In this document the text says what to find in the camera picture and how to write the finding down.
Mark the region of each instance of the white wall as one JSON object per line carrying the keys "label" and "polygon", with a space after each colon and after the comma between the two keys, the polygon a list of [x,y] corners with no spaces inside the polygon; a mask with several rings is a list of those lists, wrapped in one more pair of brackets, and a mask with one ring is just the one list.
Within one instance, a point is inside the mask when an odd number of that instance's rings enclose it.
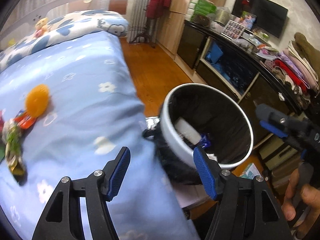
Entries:
{"label": "white wall", "polygon": [[[288,9],[287,25],[280,38],[270,35],[269,43],[277,49],[285,49],[296,32],[303,33],[308,42],[320,50],[320,23],[305,0],[270,0]],[[232,11],[235,0],[226,0],[225,6]]]}

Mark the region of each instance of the finger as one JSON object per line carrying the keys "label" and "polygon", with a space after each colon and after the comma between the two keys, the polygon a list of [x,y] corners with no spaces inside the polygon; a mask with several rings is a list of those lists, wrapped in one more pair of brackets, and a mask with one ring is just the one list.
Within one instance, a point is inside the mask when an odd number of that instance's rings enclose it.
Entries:
{"label": "finger", "polygon": [[281,206],[284,217],[287,221],[291,221],[296,216],[296,211],[292,206],[291,200],[284,198],[283,205]]}
{"label": "finger", "polygon": [[311,206],[311,210],[299,226],[297,237],[300,239],[305,237],[320,214],[320,191],[310,185],[304,185],[301,189],[301,197],[304,203]]}
{"label": "finger", "polygon": [[310,185],[303,185],[301,198],[307,205],[314,209],[320,209],[320,191]]}
{"label": "finger", "polygon": [[287,190],[285,191],[285,197],[287,199],[292,199],[294,195],[296,194],[296,188],[299,182],[299,170],[295,169],[289,180],[289,185],[287,187]]}
{"label": "finger", "polygon": [[284,202],[281,209],[287,221],[291,221],[296,216],[296,211],[292,205],[291,199],[296,193],[296,187],[299,182],[299,170],[295,169],[290,176],[289,185],[285,191]]}

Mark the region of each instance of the headboard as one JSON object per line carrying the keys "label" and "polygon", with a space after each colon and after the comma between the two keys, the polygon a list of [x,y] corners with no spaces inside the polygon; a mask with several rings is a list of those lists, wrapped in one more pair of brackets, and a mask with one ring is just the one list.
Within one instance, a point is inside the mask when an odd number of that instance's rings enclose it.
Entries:
{"label": "headboard", "polygon": [[28,35],[28,32],[34,30],[34,25],[37,23],[37,21],[41,18],[47,17],[48,13],[55,8],[63,7],[60,10],[56,10],[56,12],[53,14],[54,17],[49,17],[49,20],[53,20],[53,18],[78,10],[80,11],[100,8],[108,10],[109,1],[110,0],[54,0],[50,3],[44,4],[43,6],[25,15],[20,20],[16,21],[7,29],[1,31],[0,48],[5,49],[9,40],[12,38],[17,42],[24,36]]}

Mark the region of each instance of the white foam block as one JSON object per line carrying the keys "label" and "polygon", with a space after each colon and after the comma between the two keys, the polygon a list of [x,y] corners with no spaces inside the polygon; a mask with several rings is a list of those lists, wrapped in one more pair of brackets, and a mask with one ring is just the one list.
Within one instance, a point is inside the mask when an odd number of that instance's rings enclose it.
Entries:
{"label": "white foam block", "polygon": [[182,117],[178,118],[174,127],[178,133],[182,134],[193,145],[200,142],[201,135]]}

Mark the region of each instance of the television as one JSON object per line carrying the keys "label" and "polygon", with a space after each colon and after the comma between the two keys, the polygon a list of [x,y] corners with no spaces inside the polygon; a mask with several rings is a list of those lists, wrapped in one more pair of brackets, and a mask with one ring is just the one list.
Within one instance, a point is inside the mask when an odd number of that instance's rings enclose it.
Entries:
{"label": "television", "polygon": [[280,37],[288,13],[286,8],[269,0],[236,0],[232,14],[241,17],[243,11],[257,16],[252,29],[260,27]]}

